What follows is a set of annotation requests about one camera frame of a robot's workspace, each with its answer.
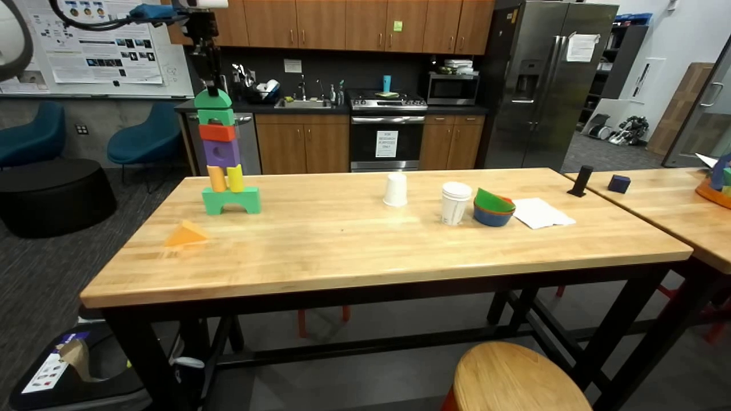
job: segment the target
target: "stacked blocks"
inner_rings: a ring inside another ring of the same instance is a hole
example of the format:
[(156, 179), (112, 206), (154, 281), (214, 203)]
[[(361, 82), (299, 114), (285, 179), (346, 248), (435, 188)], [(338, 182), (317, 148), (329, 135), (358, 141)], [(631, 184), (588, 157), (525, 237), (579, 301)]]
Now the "stacked blocks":
[(210, 179), (210, 188), (203, 189), (205, 215), (222, 215), (227, 206), (241, 206), (246, 212), (259, 215), (259, 189), (244, 184), (232, 98), (224, 92), (217, 95), (201, 92), (195, 98), (195, 106)]

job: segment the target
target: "wooden stool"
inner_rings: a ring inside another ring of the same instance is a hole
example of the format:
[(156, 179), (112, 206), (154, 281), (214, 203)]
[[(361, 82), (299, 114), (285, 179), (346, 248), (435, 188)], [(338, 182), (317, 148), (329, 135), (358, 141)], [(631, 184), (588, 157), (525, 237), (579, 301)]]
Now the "wooden stool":
[(588, 411), (579, 385), (548, 358), (510, 342), (484, 342), (462, 356), (444, 411)]

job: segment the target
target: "orange block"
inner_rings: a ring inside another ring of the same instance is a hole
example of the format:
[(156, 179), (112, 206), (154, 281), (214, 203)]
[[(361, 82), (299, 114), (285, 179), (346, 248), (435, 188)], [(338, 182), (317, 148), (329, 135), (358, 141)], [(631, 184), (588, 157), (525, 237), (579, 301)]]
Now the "orange block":
[(201, 132), (201, 140), (205, 140), (205, 141), (233, 141), (236, 140), (236, 127), (232, 127), (232, 126), (201, 124), (198, 132)]
[(180, 246), (180, 244), (195, 244), (205, 241), (209, 235), (203, 235), (196, 227), (193, 227), (187, 219), (180, 222), (174, 235), (164, 241), (166, 246)]
[(227, 192), (227, 175), (222, 166), (209, 166), (209, 179), (210, 179), (212, 192)]

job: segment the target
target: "stool seat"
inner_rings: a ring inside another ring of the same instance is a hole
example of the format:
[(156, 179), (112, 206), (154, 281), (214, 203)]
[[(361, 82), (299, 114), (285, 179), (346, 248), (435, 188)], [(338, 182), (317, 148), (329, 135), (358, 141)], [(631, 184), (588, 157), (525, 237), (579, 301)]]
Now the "stool seat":
[(462, 356), (460, 411), (589, 411), (588, 398), (547, 356), (511, 342), (484, 342)]
[(51, 159), (0, 171), (0, 219), (19, 237), (53, 237), (117, 209), (108, 174), (92, 159)]

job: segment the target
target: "wooden table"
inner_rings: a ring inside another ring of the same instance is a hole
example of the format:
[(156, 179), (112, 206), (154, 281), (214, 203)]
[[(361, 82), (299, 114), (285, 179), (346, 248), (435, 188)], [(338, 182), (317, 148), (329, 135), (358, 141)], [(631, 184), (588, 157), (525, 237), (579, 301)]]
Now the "wooden table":
[[(503, 196), (539, 196), (575, 219), (531, 230), (511, 219), (487, 228), (466, 216), (438, 222), (441, 184), (462, 181)], [(383, 174), (250, 175), (260, 215), (203, 215), (205, 179), (186, 179), (85, 287), (145, 385), (162, 409), (187, 409), (152, 321), (187, 316), (255, 312), (347, 301), (628, 279), (588, 351), (604, 364), (668, 268), (690, 246), (551, 170), (410, 174), (410, 206), (381, 203)], [(172, 248), (187, 219), (210, 240)]]
[[(613, 174), (628, 175), (626, 195), (608, 189)], [(695, 253), (679, 275), (683, 285), (668, 304), (655, 327), (648, 329), (634, 356), (614, 376), (614, 385), (599, 398), (596, 409), (616, 409), (660, 364), (668, 350), (696, 320), (711, 295), (728, 287), (731, 281), (731, 209), (716, 206), (695, 189), (706, 179), (702, 170), (642, 170), (642, 171), (599, 171), (592, 174), (589, 189), (670, 235), (687, 241)]]

